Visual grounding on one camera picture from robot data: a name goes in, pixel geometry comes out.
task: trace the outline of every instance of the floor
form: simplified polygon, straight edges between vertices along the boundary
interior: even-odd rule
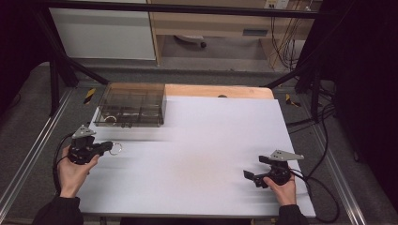
[[[93,70],[112,81],[247,86],[263,85],[284,75],[284,73],[272,72],[267,67],[267,58],[259,51],[259,43],[255,40],[209,37],[206,49],[173,37],[168,37],[166,41],[168,45],[164,49],[164,60],[159,66],[146,63],[125,67],[120,67],[118,64],[106,67],[92,65]],[[59,137],[65,135],[66,130],[75,129],[76,125],[89,121],[91,114],[87,111],[95,108],[94,104],[82,104],[90,85],[96,84],[81,74],[82,82],[79,88],[74,90],[62,88],[66,93],[70,91],[68,105],[73,108],[64,109],[59,117],[58,125],[52,129],[52,135],[41,146],[40,154],[35,156],[30,151],[31,147],[38,145],[35,141],[49,120],[48,74],[47,67],[37,67],[32,71],[31,77],[21,90],[21,99],[18,101],[16,97],[16,105],[3,114],[0,120],[0,143],[3,153],[0,159],[2,171],[0,193],[3,197],[10,191],[18,194],[8,201],[2,197],[0,206],[12,202],[12,205],[6,208],[8,213],[3,224],[11,224],[11,222],[29,224],[37,209],[52,198],[54,188],[50,168],[53,149]],[[292,79],[273,90],[275,97],[280,101],[286,123],[309,117],[307,103],[310,93],[297,95],[293,88],[295,82],[296,80]],[[330,82],[324,82],[324,86],[330,90],[333,89],[333,84]],[[293,104],[286,103],[286,94],[291,97]],[[93,102],[98,101],[99,98],[100,95],[95,95]],[[320,98],[320,103],[319,111],[329,104],[328,97]],[[304,173],[308,173],[319,160],[325,144],[325,130],[320,124],[309,126],[310,124],[288,129],[296,153],[308,156],[299,164]],[[325,120],[325,125],[329,134],[328,160],[321,164],[314,173],[314,177],[329,187],[337,198],[341,213],[332,224],[398,224],[397,213],[391,207],[372,172],[366,164],[354,160],[354,153],[345,138],[338,118],[330,116]],[[36,159],[31,163],[29,175],[18,176],[22,181],[21,186],[10,190],[10,184],[15,183],[13,178],[19,174],[20,166],[26,164],[26,156]],[[333,165],[337,165],[341,172],[336,172],[336,167]],[[346,210],[344,198],[347,196],[341,192],[342,184],[339,183],[339,177],[336,178],[336,173],[339,173],[346,181],[364,223],[353,221],[352,212]],[[336,206],[328,193],[317,184],[312,184],[312,190],[317,216],[324,219],[333,218]],[[85,221],[87,224],[99,224],[97,217],[86,217]],[[110,218],[108,224],[117,224],[117,222],[118,218]],[[322,222],[310,218],[310,223],[321,224]],[[269,219],[257,219],[256,224],[269,224]]]

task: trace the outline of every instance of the cabinet door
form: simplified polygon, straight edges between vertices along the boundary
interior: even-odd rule
[[[70,57],[155,60],[147,12],[63,8],[52,8],[51,12]]]

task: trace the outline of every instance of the human hand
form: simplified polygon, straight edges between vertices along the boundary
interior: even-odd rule
[[[100,156],[95,155],[91,161],[85,165],[77,165],[67,158],[68,151],[69,146],[62,150],[62,160],[58,164],[59,181],[61,183],[60,197],[74,198],[91,168],[97,165]]]
[[[266,182],[269,188],[274,191],[276,198],[278,199],[278,202],[281,206],[297,204],[296,182],[295,176],[293,174],[290,175],[289,181],[282,186],[275,184],[275,182],[273,182],[273,180],[271,180],[269,177],[264,177],[263,180],[264,182]]]

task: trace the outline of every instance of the black sleeve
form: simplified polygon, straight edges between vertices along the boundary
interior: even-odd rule
[[[299,206],[290,204],[279,208],[279,218],[276,225],[307,225],[307,218],[299,211]]]
[[[54,197],[50,203],[38,210],[32,225],[83,225],[79,203],[79,198]]]

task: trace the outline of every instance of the white tabletop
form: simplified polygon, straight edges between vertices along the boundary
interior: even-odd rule
[[[103,216],[260,218],[278,215],[272,191],[243,170],[266,173],[258,156],[294,153],[277,100],[168,97],[162,127],[96,127],[95,143],[123,144],[105,153],[79,191],[81,211]],[[289,166],[299,170],[296,161]],[[298,205],[314,207],[297,179]]]

